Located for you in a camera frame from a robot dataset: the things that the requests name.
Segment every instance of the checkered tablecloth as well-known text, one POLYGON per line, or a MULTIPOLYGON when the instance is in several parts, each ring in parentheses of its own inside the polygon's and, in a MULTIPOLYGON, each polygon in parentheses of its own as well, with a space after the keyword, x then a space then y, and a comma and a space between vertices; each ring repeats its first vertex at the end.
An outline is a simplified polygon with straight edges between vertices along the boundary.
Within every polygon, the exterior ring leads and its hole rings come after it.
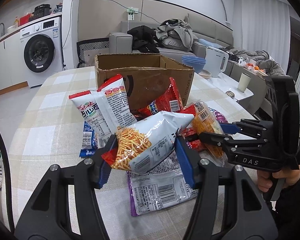
MULTIPOLYGON (((48 78, 29 104, 9 149, 15 224, 52 164, 67 167, 81 161, 83 118, 68 96, 89 89, 96 89, 94 67, 66 70, 48 78)), ((234 100, 196 74, 188 103, 199 99, 224 114, 229 122, 252 118, 234 100)), ((112 170, 108 183, 96 195, 110 239, 182 239, 195 203, 194 199, 169 209, 132 217, 127 175, 120 170, 112 170)), ((215 232, 220 230, 222 199, 220 190, 215 232)), ((73 187, 69 189, 69 206, 72 229, 80 233, 73 187)), ((8 226, 4 185, 2 209, 8 226)))

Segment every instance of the das logo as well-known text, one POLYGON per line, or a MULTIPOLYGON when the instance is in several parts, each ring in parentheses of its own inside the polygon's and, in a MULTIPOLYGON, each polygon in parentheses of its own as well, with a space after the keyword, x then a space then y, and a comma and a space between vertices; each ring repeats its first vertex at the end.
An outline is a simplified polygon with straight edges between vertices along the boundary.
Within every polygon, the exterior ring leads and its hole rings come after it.
POLYGON ((254 161, 252 159, 247 159, 247 158, 243 158, 243 161, 242 161, 242 163, 247 163, 247 164, 251 164, 251 165, 255 165, 255 166, 258 165, 258 162, 259 161, 254 161))

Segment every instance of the electric kettle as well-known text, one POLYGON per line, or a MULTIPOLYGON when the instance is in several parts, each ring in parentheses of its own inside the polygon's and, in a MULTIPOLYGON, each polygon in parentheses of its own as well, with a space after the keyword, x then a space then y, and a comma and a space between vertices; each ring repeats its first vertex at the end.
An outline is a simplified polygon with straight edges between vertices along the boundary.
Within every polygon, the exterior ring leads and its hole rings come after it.
POLYGON ((203 69, 211 73, 211 77, 217 78, 219 73, 224 72, 227 67, 229 54, 220 49, 207 47, 206 64, 203 69))

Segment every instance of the blue bowl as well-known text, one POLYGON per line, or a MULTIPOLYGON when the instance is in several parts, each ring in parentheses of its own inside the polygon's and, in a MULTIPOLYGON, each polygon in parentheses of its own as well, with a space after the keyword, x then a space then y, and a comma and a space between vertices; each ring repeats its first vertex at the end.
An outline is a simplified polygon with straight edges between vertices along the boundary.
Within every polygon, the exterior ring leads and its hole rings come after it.
POLYGON ((206 64, 206 60, 202 57, 196 56, 183 56, 182 63, 193 67, 196 73, 200 73, 203 70, 204 65, 206 64))

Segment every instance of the black jacket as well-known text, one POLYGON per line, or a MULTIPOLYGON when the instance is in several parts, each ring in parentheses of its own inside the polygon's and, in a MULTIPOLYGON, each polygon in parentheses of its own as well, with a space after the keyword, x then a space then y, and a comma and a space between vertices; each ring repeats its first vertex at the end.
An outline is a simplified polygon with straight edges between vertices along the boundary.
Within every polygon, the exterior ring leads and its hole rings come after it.
POLYGON ((160 53, 154 44, 155 30, 142 25, 127 33, 132 35, 132 49, 137 49, 142 53, 160 53))
POLYGON ((300 239, 300 180, 282 190, 273 217, 279 230, 278 240, 300 239))

